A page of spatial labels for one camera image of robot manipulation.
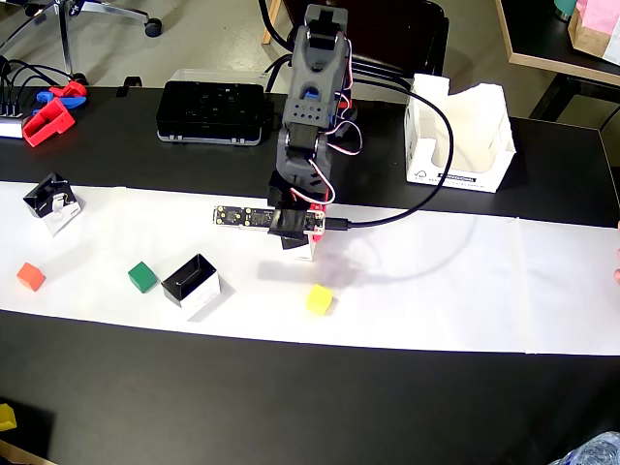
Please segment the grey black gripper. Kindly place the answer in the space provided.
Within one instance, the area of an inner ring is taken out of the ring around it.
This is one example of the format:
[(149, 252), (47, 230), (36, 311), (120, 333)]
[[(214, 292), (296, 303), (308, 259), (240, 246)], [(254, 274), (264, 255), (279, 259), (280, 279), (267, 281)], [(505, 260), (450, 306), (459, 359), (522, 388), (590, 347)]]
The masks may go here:
[[(275, 170), (268, 183), (268, 205), (293, 205), (296, 202), (312, 202), (321, 205), (335, 201), (335, 190), (329, 179), (332, 168), (332, 155), (329, 151), (320, 151), (315, 157), (307, 153), (286, 152), (278, 150)], [(299, 234), (295, 237), (282, 236), (284, 250), (293, 250), (319, 242), (324, 232), (309, 235)]]

